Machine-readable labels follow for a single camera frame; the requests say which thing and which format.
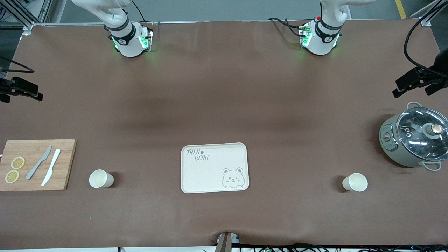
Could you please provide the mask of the cream bear print tray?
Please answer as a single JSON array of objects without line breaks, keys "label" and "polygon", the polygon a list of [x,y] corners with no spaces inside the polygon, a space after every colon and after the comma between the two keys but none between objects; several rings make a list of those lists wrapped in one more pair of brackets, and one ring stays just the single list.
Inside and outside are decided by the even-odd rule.
[{"label": "cream bear print tray", "polygon": [[250,185],[247,148],[241,142],[184,146],[180,165],[186,194],[240,191]]}]

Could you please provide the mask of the sage green electric pot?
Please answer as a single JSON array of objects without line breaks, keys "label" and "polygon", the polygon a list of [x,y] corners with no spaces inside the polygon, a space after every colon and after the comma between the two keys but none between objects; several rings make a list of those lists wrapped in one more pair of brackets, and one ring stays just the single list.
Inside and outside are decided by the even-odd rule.
[{"label": "sage green electric pot", "polygon": [[[422,106],[418,102],[412,101],[407,104],[405,110],[412,107],[424,107],[424,106]],[[403,143],[399,139],[397,129],[398,125],[397,121],[401,114],[397,114],[393,117],[390,117],[382,124],[379,130],[379,142],[382,147],[382,150],[390,159],[392,159],[399,165],[409,168],[423,167],[428,171],[439,171],[442,168],[441,162],[448,160],[448,158],[442,161],[435,161],[435,162],[426,161],[413,155],[404,147]]]}]

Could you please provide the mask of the grey plastic knife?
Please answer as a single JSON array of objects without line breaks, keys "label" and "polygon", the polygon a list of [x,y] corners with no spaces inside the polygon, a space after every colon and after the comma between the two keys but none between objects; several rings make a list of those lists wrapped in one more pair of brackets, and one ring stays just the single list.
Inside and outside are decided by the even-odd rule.
[{"label": "grey plastic knife", "polygon": [[52,145],[49,145],[49,147],[47,148],[47,150],[43,154],[43,156],[38,160],[38,162],[35,164],[35,166],[32,168],[32,170],[29,171],[29,173],[25,176],[26,180],[30,180],[33,177],[33,175],[35,174],[37,169],[40,167],[40,164],[42,164],[43,161],[45,161],[48,158],[51,150],[52,150]]}]

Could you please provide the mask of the bamboo cutting board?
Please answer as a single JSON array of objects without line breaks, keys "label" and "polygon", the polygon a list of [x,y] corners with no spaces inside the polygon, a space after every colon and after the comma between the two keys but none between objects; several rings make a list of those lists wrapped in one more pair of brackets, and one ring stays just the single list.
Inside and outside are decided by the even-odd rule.
[{"label": "bamboo cutting board", "polygon": [[[49,145],[52,150],[48,158],[40,164],[30,180],[25,176],[32,170],[38,160],[46,152]],[[0,160],[0,192],[4,191],[38,191],[38,190],[66,190],[77,140],[75,139],[34,139],[34,140],[8,140],[5,143]],[[45,186],[41,186],[51,164],[56,149],[61,153],[53,168],[53,175]],[[14,183],[6,183],[5,175],[12,169],[11,161],[16,157],[26,160],[24,167],[16,169],[20,173],[19,179]]]}]

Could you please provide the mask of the white plastic knife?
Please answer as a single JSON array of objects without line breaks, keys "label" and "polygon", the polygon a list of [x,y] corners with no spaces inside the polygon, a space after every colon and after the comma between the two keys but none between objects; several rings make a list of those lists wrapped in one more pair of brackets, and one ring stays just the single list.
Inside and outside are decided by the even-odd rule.
[{"label": "white plastic knife", "polygon": [[45,186],[48,183],[48,181],[50,180],[51,176],[53,175],[53,172],[54,172],[53,168],[54,168],[54,165],[56,164],[56,161],[57,161],[60,153],[61,153],[61,149],[56,149],[55,150],[54,155],[53,155],[52,160],[51,160],[51,163],[50,163],[50,166],[49,166],[48,171],[46,173],[46,176],[45,176],[45,178],[43,179],[43,181],[41,183],[42,187]]}]

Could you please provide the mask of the brown table cover mat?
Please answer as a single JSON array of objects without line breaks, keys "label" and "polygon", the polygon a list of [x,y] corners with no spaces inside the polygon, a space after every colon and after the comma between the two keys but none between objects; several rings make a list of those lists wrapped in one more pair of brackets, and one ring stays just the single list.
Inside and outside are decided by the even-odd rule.
[{"label": "brown table cover mat", "polygon": [[[326,56],[269,21],[160,24],[117,53],[103,27],[35,27],[15,60],[43,101],[0,104],[0,148],[76,139],[67,189],[0,192],[0,249],[203,246],[220,233],[280,245],[448,244],[448,167],[406,169],[382,123],[408,102],[448,116],[448,88],[395,99],[412,19],[349,20]],[[246,145],[246,190],[186,194],[187,145]],[[102,169],[114,177],[93,188]],[[363,174],[368,187],[342,181]]]}]

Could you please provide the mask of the grey table edge clamp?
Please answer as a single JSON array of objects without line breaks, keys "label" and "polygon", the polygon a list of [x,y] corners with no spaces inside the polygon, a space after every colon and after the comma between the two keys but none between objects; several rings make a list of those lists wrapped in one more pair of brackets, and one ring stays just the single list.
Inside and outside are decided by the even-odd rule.
[{"label": "grey table edge clamp", "polygon": [[237,233],[221,233],[217,238],[214,252],[233,252],[234,248],[240,247],[240,235]]}]

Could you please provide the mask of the aluminium frame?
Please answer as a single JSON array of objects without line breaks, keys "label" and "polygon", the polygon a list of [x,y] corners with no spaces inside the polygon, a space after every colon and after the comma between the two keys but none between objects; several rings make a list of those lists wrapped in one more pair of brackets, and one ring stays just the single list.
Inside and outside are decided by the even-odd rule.
[{"label": "aluminium frame", "polygon": [[19,0],[0,0],[0,6],[2,6],[7,12],[9,12],[16,21],[6,22],[0,24],[0,30],[11,29],[18,30],[23,27],[24,32],[31,31],[34,27],[89,27],[89,26],[101,26],[101,22],[77,22],[77,23],[64,23],[64,22],[45,22],[46,14],[52,4],[53,0],[43,0],[43,6],[39,17],[37,18],[29,11]]}]

